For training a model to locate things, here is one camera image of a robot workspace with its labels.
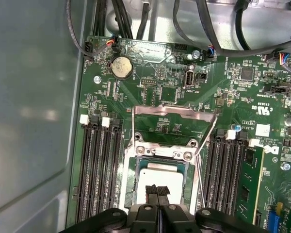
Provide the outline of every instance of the gray metal panel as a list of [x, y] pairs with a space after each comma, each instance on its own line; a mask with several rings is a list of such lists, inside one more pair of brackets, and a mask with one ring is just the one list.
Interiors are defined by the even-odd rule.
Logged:
[[65, 227], [77, 65], [65, 0], [0, 1], [0, 233]]

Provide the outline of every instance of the black dimm slot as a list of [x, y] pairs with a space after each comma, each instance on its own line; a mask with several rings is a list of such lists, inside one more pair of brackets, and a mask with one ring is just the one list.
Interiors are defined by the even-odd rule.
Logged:
[[206, 163], [206, 169], [205, 169], [205, 175], [204, 175], [204, 196], [205, 196], [205, 205], [208, 206], [208, 193], [210, 191], [210, 169], [212, 166], [212, 160], [213, 160], [213, 151], [215, 147], [215, 142], [210, 141], [208, 144], [208, 150], [207, 150], [207, 163]]
[[223, 180], [225, 179], [226, 173], [224, 172], [224, 160], [227, 157], [225, 152], [225, 144], [220, 142], [220, 149], [219, 149], [219, 161], [218, 161], [218, 179], [215, 185], [214, 190], [214, 199], [215, 199], [215, 209], [221, 210], [222, 209], [222, 185], [224, 185]]
[[234, 189], [233, 189], [233, 202], [232, 202], [232, 209], [231, 209], [231, 214], [234, 215], [235, 213], [235, 207], [236, 207], [236, 193], [238, 191], [238, 185], [239, 185], [239, 179], [240, 179], [240, 174], [242, 172], [242, 163], [244, 161], [246, 153], [246, 146], [242, 142], [238, 142], [237, 145], [237, 174], [235, 175], [235, 183], [234, 183]]
[[86, 176], [87, 176], [87, 164], [91, 140], [91, 126], [87, 126], [84, 130], [84, 139], [83, 139], [83, 149], [81, 157], [81, 172], [80, 172], [80, 181], [79, 181], [79, 198], [77, 203], [77, 223], [83, 221], [84, 219], [84, 198], [86, 190]]
[[228, 215], [231, 215], [233, 210], [232, 210], [232, 206], [233, 206], [233, 201], [235, 200], [235, 192], [234, 192], [234, 185], [235, 185], [235, 179], [237, 176], [237, 160], [238, 160], [238, 151], [236, 148], [236, 145], [233, 144], [233, 150], [231, 150], [230, 153], [231, 156], [231, 160], [230, 160], [230, 180], [228, 182], [228, 192], [227, 192], [227, 205], [226, 205], [226, 213]]
[[212, 156], [212, 165], [211, 165], [211, 176], [210, 176], [210, 186], [209, 186], [209, 193], [208, 193], [208, 208], [214, 208], [213, 203], [213, 195], [214, 195], [214, 185], [217, 180], [217, 165], [219, 159], [219, 150], [220, 150], [220, 143], [215, 144], [214, 154]]
[[222, 162], [222, 178], [220, 180], [220, 185], [219, 187], [221, 187], [221, 189], [219, 190], [219, 198], [220, 198], [220, 205], [221, 208], [218, 209], [222, 212], [225, 213], [226, 211], [226, 203], [227, 203], [227, 194], [226, 194], [226, 186], [227, 183], [229, 182], [230, 176], [228, 176], [229, 173], [229, 161], [230, 161], [230, 157], [229, 157], [229, 150], [230, 147], [225, 146], [224, 151], [223, 151], [223, 162]]
[[102, 135], [102, 126], [100, 125], [98, 128], [98, 137], [96, 140], [95, 144], [95, 151], [93, 153], [94, 155], [94, 162], [93, 162], [93, 172], [92, 172], [92, 182], [91, 182], [91, 203], [90, 203], [90, 211], [91, 211], [91, 216], [95, 216], [98, 214], [98, 207], [97, 203], [99, 200], [99, 195], [98, 195], [98, 190], [97, 186], [99, 185], [99, 169], [100, 169], [100, 144], [101, 144], [101, 135]]
[[111, 178], [110, 178], [110, 186], [109, 186], [109, 203], [107, 208], [113, 208], [114, 206], [114, 193], [116, 188], [116, 178], [117, 178], [117, 169], [119, 163], [121, 142], [122, 142], [122, 134], [120, 131], [121, 127], [114, 128], [114, 143], [113, 143], [113, 155], [111, 161]]
[[103, 209], [103, 196], [104, 196], [104, 185], [105, 185], [105, 180], [106, 180], [106, 170], [108, 166], [108, 159], [109, 159], [109, 149], [110, 149], [110, 143], [111, 143], [111, 136], [112, 132], [110, 128], [103, 128], [102, 129], [102, 139], [100, 143], [100, 157], [101, 157], [101, 166], [100, 166], [100, 173], [99, 173], [99, 190], [98, 194], [99, 196], [99, 203], [98, 203], [98, 213], [101, 213], [104, 211]]
[[92, 209], [94, 204], [95, 198], [95, 182], [96, 182], [96, 163], [98, 160], [98, 153], [99, 153], [99, 140], [100, 140], [100, 130], [101, 126], [98, 125], [94, 126], [93, 128], [93, 135], [92, 135], [92, 148], [91, 148], [91, 156], [90, 156], [90, 176], [89, 176], [89, 187], [88, 187], [88, 203], [87, 203], [87, 217], [92, 217]]

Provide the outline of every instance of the metal retention bracket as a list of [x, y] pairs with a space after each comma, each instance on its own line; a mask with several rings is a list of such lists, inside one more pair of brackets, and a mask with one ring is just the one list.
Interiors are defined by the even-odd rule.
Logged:
[[[135, 115], [146, 114], [155, 116], [165, 116], [169, 113], [179, 114], [182, 118], [202, 120], [209, 123], [209, 126], [204, 133], [200, 144], [196, 141], [194, 146], [190, 146], [191, 141], [186, 147], [181, 146], [171, 146], [163, 147], [157, 143], [144, 142], [141, 135], [138, 138], [135, 137]], [[190, 162], [195, 165], [192, 195], [190, 203], [190, 213], [194, 214], [196, 209], [197, 195], [200, 190], [202, 206], [205, 207], [205, 199], [203, 194], [203, 186], [201, 177], [201, 158], [199, 156], [202, 148], [204, 147], [206, 140], [209, 138], [212, 130], [217, 122], [217, 115], [214, 113], [204, 113], [196, 112], [191, 107], [183, 107], [176, 105], [159, 105], [157, 107], [137, 105], [131, 111], [131, 121], [132, 121], [132, 137], [128, 147], [125, 149], [121, 194], [120, 194], [120, 204], [119, 208], [124, 210], [125, 195], [127, 188], [127, 178], [129, 169], [129, 158], [135, 156], [163, 156], [173, 158], [175, 160], [183, 160]]]

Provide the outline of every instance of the white label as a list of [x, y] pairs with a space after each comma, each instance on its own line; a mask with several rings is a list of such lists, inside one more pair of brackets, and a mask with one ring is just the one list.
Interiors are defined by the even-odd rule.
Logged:
[[270, 125], [257, 124], [256, 136], [268, 137], [270, 135]]

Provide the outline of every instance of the white slot latch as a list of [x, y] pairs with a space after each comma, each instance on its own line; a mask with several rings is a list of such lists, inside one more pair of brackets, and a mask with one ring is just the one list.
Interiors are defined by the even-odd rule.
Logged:
[[251, 138], [249, 140], [249, 147], [258, 147], [260, 145], [260, 139]]
[[103, 117], [101, 126], [108, 128], [110, 126], [110, 118], [109, 117]]
[[226, 140], [235, 140], [236, 138], [236, 131], [235, 130], [228, 130], [225, 134]]
[[89, 124], [89, 116], [86, 114], [81, 114], [80, 116], [80, 123], [82, 125], [88, 125]]

